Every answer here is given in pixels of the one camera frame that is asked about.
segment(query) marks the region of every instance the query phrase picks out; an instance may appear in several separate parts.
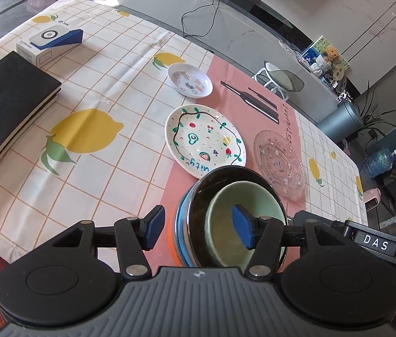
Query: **trash can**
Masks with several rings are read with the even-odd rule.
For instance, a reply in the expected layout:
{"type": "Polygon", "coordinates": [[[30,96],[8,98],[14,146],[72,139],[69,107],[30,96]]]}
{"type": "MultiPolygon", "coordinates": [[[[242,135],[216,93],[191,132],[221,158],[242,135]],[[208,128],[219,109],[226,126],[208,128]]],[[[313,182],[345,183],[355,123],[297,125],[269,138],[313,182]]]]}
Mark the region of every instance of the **trash can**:
{"type": "Polygon", "coordinates": [[[316,125],[334,143],[341,142],[362,126],[363,119],[350,101],[340,103],[332,113],[316,125]]]}

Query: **product box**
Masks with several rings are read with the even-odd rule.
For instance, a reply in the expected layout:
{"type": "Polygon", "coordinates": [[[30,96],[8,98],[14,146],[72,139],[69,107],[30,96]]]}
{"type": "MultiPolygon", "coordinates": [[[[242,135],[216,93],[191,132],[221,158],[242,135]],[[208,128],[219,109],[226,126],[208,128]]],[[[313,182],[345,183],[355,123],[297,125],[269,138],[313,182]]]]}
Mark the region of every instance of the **product box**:
{"type": "Polygon", "coordinates": [[[16,51],[36,67],[42,67],[82,41],[81,29],[63,21],[54,21],[32,37],[19,40],[16,51]]]}

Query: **clear glass plate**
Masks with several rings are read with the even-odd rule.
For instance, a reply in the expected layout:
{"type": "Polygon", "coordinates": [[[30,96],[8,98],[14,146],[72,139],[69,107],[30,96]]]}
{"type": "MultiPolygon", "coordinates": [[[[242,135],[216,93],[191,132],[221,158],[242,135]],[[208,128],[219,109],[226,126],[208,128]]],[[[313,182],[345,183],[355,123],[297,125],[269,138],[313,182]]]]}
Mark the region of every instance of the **clear glass plate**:
{"type": "Polygon", "coordinates": [[[257,134],[254,157],[260,173],[278,194],[293,198],[304,190],[303,163],[280,134],[271,130],[257,134]]]}

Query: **white oval plate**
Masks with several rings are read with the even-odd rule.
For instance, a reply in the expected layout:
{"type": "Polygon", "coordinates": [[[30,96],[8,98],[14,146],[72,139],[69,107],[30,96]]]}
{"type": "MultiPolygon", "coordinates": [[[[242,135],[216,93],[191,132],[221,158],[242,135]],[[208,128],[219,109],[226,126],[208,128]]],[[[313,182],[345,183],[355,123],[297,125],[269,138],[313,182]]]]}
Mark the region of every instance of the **white oval plate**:
{"type": "Polygon", "coordinates": [[[176,162],[196,178],[221,166],[246,165],[246,149],[237,129],[204,105],[173,110],[165,123],[165,140],[176,162]]]}
{"type": "Polygon", "coordinates": [[[168,67],[168,78],[177,92],[194,99],[209,96],[214,89],[208,75],[187,63],[174,63],[168,67]]]}

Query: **notebook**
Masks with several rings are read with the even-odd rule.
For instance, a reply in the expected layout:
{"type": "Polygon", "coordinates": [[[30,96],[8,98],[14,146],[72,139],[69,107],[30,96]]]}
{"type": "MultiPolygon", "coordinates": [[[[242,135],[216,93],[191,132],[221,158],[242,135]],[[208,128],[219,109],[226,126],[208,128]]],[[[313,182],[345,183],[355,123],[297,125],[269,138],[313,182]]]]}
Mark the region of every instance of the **notebook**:
{"type": "Polygon", "coordinates": [[[16,52],[0,60],[0,157],[55,101],[60,85],[16,52]]]}

